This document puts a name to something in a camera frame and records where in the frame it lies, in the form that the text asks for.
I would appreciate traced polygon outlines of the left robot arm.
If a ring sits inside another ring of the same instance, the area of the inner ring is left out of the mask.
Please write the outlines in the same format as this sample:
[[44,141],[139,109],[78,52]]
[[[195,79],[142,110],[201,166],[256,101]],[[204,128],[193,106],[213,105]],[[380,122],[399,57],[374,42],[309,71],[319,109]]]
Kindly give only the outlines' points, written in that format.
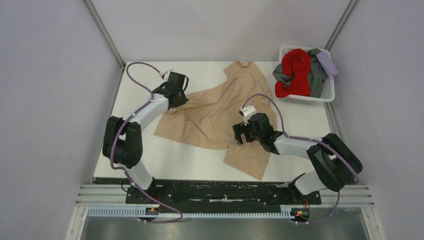
[[151,186],[154,177],[142,162],[142,133],[158,116],[188,101],[188,84],[186,75],[171,71],[141,106],[123,117],[111,116],[107,120],[102,154],[109,159],[112,169],[122,170],[131,185],[139,189],[137,196],[145,204],[156,200],[157,190]]

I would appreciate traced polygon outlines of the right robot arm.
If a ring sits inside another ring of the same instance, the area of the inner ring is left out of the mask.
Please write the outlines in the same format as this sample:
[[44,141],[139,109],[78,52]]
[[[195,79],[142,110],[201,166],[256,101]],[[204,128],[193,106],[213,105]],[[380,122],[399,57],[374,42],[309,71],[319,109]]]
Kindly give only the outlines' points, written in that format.
[[268,116],[261,112],[234,124],[232,129],[239,146],[257,141],[268,153],[310,160],[314,170],[289,183],[288,196],[295,204],[302,204],[315,191],[338,192],[363,170],[361,161],[334,133],[319,139],[289,135],[275,130]]

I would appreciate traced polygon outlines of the beige t shirt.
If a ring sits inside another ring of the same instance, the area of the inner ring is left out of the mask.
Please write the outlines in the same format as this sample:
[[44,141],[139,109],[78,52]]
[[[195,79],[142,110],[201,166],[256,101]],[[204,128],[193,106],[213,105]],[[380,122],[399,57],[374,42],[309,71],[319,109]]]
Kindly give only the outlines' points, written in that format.
[[277,116],[268,100],[272,93],[265,76],[252,61],[234,61],[223,71],[226,82],[188,94],[186,104],[162,115],[153,134],[199,148],[227,149],[225,164],[261,180],[271,154],[258,141],[239,146],[233,125],[243,122],[239,111],[247,102],[259,113],[265,113],[276,128]]

